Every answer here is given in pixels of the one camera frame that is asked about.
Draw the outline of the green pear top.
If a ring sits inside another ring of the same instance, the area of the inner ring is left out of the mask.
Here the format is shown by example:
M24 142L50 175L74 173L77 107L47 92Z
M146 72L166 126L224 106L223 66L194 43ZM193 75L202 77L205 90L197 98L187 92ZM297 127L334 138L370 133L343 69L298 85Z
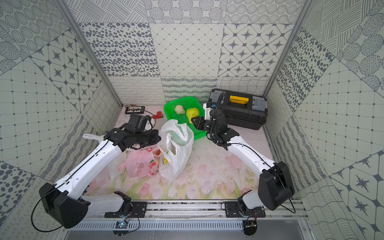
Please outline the green pear top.
M187 109L186 114L187 114L188 120L191 122L192 118L196 118L200 116L200 111L197 108L190 108L190 109Z

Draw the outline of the pink plastic bag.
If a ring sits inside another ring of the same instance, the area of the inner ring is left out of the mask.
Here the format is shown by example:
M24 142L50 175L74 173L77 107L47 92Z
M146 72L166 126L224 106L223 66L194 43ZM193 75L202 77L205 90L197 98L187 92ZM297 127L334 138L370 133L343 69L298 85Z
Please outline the pink plastic bag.
M118 170L126 170L130 178L155 176L159 171L160 165L161 153L159 151L158 147L132 150L126 156L125 161L119 165Z

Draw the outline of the lemon print plastic bag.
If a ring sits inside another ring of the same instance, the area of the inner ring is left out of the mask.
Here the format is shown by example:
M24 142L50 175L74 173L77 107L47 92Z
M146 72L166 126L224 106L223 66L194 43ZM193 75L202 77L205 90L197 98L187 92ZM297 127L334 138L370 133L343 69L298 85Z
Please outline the lemon print plastic bag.
M125 169L123 164L127 160L128 150L121 151L118 146L113 146L111 141L104 141L103 136L94 134L84 134L83 138L89 140L97 140L99 145L89 155L88 162L81 168L83 177L81 180L91 180L96 177L105 168L109 173L110 179L115 179L121 175Z

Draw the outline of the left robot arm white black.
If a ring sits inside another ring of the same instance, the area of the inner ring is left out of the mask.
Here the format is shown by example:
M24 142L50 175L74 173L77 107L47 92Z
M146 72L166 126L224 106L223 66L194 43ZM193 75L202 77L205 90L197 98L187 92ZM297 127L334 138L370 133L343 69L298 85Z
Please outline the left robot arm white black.
M150 116L131 114L127 123L107 132L99 145L66 176L40 188L40 202L45 212L66 229L96 215L130 217L133 206L126 194L116 191L106 196L87 197L84 193L92 180L125 150L140 150L160 140Z

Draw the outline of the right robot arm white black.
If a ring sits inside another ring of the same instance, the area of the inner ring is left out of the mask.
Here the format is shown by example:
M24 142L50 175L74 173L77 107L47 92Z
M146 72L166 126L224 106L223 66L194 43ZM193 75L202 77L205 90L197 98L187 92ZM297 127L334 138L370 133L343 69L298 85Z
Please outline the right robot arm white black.
M194 127L205 131L207 138L215 145L242 160L259 179L256 191L248 191L238 198L242 215L259 207L274 211L286 201L291 203L295 189L289 167L283 162L268 159L252 148L237 131L228 127L222 110L208 108L205 113L204 117L191 118Z

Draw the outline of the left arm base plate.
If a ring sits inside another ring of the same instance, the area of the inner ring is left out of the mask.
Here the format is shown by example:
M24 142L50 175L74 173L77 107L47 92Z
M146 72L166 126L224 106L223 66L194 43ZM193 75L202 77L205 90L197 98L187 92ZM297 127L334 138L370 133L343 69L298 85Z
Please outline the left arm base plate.
M117 212L105 213L105 218L127 218L131 214L134 217L144 218L147 210L147 202L124 202Z

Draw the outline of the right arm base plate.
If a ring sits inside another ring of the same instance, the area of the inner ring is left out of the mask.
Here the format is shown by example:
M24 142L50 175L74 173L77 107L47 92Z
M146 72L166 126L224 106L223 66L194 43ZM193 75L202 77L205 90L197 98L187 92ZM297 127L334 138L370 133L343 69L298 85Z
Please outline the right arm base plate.
M263 207L257 207L250 210L245 205L235 201L223 202L221 208L225 211L227 218L245 218L249 216L258 218L266 217L265 209Z

